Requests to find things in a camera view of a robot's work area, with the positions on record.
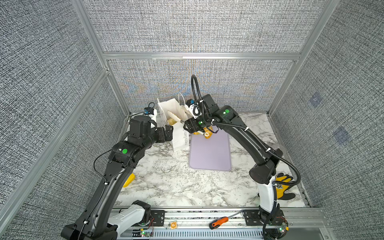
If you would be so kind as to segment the twisted knot bread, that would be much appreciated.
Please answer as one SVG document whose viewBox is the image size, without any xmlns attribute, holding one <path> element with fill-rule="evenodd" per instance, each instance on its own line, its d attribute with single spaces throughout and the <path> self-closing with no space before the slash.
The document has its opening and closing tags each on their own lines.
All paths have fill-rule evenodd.
<svg viewBox="0 0 384 240">
<path fill-rule="evenodd" d="M 177 123 L 177 121 L 175 121 L 175 120 L 172 119 L 172 118 L 168 119 L 167 122 L 168 122 L 168 124 L 171 125 L 171 126 L 173 126 L 173 125 L 175 125 L 175 124 Z"/>
</svg>

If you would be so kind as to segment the white paper gift bag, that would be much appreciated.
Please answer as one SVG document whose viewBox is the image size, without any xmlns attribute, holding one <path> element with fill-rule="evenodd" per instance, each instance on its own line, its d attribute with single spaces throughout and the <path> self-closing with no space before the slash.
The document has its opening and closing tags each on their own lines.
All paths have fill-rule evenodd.
<svg viewBox="0 0 384 240">
<path fill-rule="evenodd" d="M 186 150 L 190 147 L 190 133 L 184 130 L 184 122 L 192 117 L 189 113 L 188 106 L 184 102 L 184 97 L 181 93 L 179 99 L 175 98 L 168 101 L 160 102 L 157 99 L 160 123 L 168 124 L 167 120 L 172 118 L 177 123 L 173 125 L 173 140 L 171 141 L 174 152 Z"/>
</svg>

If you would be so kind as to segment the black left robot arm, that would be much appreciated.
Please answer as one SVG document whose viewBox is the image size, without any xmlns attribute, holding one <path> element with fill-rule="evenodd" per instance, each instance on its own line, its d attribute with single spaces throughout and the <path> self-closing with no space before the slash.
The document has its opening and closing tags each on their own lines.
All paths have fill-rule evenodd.
<svg viewBox="0 0 384 240">
<path fill-rule="evenodd" d="M 61 237 L 66 240 L 115 240 L 118 225 L 109 223 L 109 217 L 121 189 L 133 173 L 146 150 L 155 143 L 170 142 L 173 126 L 159 127 L 149 116 L 130 119 L 129 130 L 121 141 L 109 150 L 106 170 L 92 199 L 80 217 L 64 226 Z"/>
</svg>

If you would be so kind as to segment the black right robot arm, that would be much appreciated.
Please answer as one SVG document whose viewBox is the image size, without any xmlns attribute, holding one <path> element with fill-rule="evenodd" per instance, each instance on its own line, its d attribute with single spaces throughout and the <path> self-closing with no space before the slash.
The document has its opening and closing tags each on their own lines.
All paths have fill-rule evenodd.
<svg viewBox="0 0 384 240">
<path fill-rule="evenodd" d="M 193 99 L 193 116 L 184 123 L 184 130 L 190 134 L 203 131 L 204 128 L 217 127 L 232 136 L 253 158 L 255 165 L 250 170 L 251 178 L 258 184 L 260 195 L 260 220 L 263 226 L 270 225 L 278 218 L 280 209 L 277 202 L 277 185 L 283 181 L 276 178 L 279 162 L 285 163 L 295 173 L 296 178 L 288 186 L 296 186 L 301 182 L 299 170 L 282 157 L 282 154 L 263 142 L 241 119 L 230 106 L 219 108 L 212 96 L 202 96 L 195 75 L 191 76 Z"/>
</svg>

